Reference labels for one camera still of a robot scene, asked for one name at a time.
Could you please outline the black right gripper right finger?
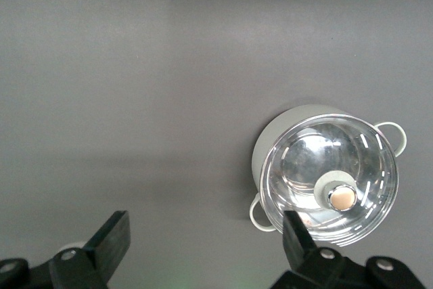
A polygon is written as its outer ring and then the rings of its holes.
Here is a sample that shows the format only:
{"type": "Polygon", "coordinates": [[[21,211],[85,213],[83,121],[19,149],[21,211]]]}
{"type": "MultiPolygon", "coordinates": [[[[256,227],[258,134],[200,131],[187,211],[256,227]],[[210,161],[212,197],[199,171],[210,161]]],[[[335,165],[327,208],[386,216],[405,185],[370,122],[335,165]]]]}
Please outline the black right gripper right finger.
{"type": "Polygon", "coordinates": [[[272,288],[424,288],[403,262],[374,256],[360,265],[337,250],[317,246],[300,216],[283,217],[283,248],[290,270],[272,288]]]}

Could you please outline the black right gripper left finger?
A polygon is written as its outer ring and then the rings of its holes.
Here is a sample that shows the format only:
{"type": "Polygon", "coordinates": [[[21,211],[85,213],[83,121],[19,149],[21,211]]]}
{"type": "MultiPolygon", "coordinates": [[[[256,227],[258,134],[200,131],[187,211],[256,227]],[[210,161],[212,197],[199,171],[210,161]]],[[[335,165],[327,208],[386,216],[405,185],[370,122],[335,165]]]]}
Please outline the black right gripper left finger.
{"type": "Polygon", "coordinates": [[[114,212],[84,243],[29,267],[22,258],[1,260],[2,288],[107,288],[131,243],[129,213],[114,212]]]}

